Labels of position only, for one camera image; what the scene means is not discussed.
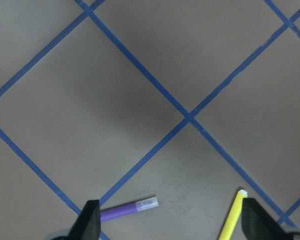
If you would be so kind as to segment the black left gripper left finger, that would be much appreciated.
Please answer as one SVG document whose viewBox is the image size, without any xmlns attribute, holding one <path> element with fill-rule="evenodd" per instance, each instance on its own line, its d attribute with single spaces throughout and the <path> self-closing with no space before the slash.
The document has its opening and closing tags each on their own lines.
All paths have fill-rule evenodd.
<svg viewBox="0 0 300 240">
<path fill-rule="evenodd" d="M 70 240 L 98 240 L 101 234 L 99 200 L 88 200 L 69 232 Z"/>
</svg>

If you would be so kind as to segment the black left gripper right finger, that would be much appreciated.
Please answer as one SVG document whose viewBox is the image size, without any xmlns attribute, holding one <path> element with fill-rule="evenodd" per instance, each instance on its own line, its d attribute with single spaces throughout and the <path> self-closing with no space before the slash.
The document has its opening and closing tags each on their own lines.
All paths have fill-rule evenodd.
<svg viewBox="0 0 300 240">
<path fill-rule="evenodd" d="M 242 201 L 241 228 L 247 240 L 284 240 L 285 231 L 255 198 Z"/>
</svg>

